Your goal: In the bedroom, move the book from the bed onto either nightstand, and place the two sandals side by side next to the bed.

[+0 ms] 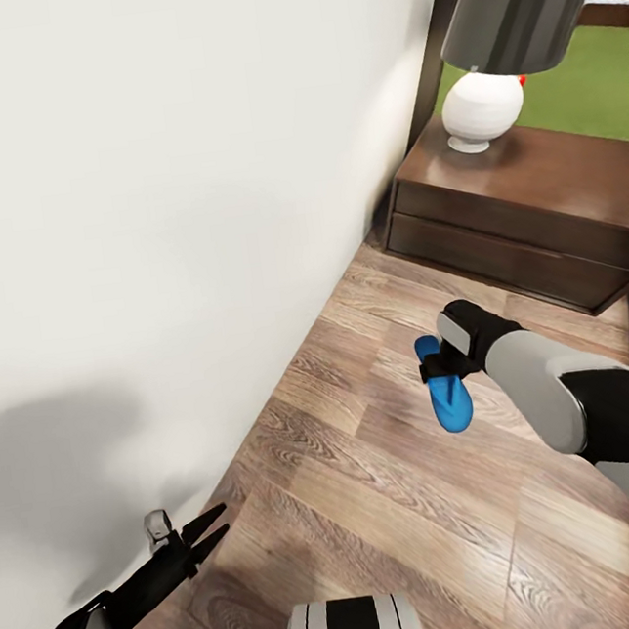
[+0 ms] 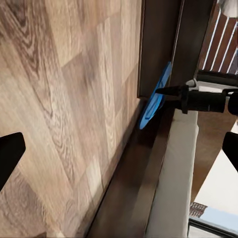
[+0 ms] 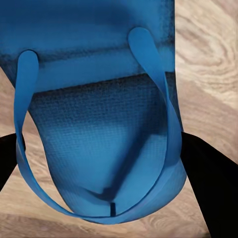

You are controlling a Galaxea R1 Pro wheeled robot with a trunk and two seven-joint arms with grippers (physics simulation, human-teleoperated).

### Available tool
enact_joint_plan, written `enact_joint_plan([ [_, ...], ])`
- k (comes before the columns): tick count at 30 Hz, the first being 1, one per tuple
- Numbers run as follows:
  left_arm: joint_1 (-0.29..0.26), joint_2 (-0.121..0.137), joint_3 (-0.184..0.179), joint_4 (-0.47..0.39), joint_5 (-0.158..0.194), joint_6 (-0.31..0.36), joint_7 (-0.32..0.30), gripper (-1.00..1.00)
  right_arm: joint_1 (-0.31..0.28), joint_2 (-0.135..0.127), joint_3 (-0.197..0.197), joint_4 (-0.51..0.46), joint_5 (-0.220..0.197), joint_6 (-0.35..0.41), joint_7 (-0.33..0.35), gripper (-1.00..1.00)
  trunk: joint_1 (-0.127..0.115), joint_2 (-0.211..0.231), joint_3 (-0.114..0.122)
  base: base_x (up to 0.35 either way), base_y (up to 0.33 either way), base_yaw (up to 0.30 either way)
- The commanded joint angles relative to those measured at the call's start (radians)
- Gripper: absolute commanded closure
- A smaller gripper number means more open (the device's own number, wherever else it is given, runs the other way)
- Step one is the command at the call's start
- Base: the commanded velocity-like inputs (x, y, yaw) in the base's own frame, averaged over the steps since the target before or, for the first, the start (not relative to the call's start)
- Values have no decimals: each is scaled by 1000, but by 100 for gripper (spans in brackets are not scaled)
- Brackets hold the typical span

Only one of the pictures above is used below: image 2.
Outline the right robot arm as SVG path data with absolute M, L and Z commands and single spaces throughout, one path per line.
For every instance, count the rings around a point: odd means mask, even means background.
M 188 81 L 183 86 L 171 86 L 156 89 L 155 93 L 180 96 L 181 100 L 165 101 L 163 106 L 188 111 L 219 112 L 225 109 L 226 97 L 229 97 L 228 110 L 232 115 L 238 116 L 238 89 L 223 89 L 222 93 L 199 91 L 197 80 Z

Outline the sandal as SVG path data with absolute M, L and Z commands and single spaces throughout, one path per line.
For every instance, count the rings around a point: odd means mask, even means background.
M 168 81 L 168 78 L 171 74 L 172 71 L 172 63 L 171 62 L 167 62 L 162 75 L 159 79 L 158 84 L 156 85 L 156 89 L 160 89 L 160 88 L 164 88 L 166 85 L 166 82 Z M 141 116 L 138 120 L 138 128 L 139 129 L 143 129 L 146 124 L 148 123 L 148 121 L 154 116 L 155 111 L 157 110 L 157 108 L 160 106 L 160 108 L 162 107 L 162 105 L 165 102 L 165 95 L 164 94 L 160 94 L 160 93 L 155 93 L 155 90 L 153 91 L 150 99 L 147 101 L 143 112 L 141 113 Z

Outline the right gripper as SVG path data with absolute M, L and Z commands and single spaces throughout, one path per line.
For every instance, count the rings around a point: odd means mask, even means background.
M 188 85 L 171 86 L 156 89 L 155 93 L 180 96 L 181 100 L 165 101 L 163 106 L 182 110 L 187 115 L 188 111 L 209 112 L 211 93 L 208 91 L 190 91 Z

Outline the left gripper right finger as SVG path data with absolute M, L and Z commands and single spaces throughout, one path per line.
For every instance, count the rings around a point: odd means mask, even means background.
M 238 172 L 238 134 L 227 132 L 222 149 Z

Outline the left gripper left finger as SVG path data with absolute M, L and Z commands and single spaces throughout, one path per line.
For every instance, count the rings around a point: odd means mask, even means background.
M 0 192 L 25 151 L 22 132 L 0 137 Z

